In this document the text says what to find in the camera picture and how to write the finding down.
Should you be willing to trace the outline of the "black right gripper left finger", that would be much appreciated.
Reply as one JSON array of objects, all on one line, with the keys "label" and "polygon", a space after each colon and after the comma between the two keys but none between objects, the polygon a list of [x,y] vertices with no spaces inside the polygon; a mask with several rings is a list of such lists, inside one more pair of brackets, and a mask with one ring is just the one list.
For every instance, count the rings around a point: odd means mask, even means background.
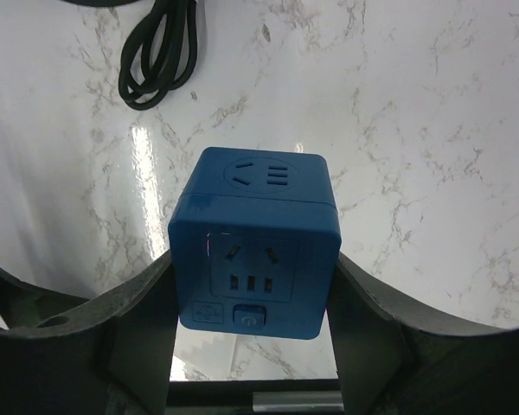
[{"label": "black right gripper left finger", "polygon": [[0,268],[0,414],[162,414],[176,326],[169,253],[89,300]]}]

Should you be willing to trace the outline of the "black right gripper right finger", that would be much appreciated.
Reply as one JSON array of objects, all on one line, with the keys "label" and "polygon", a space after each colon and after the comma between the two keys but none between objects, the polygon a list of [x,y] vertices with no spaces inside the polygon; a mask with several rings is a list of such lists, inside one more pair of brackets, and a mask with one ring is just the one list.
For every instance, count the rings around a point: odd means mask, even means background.
[{"label": "black right gripper right finger", "polygon": [[453,316],[340,255],[327,304],[347,414],[519,414],[519,328]]}]

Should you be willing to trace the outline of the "blue cube socket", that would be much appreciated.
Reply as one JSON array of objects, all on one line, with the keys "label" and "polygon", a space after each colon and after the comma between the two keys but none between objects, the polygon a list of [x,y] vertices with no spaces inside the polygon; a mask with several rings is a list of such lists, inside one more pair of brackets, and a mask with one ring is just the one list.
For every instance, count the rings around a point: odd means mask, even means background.
[{"label": "blue cube socket", "polygon": [[185,328],[319,335],[342,243],[322,156],[205,149],[168,234]]}]

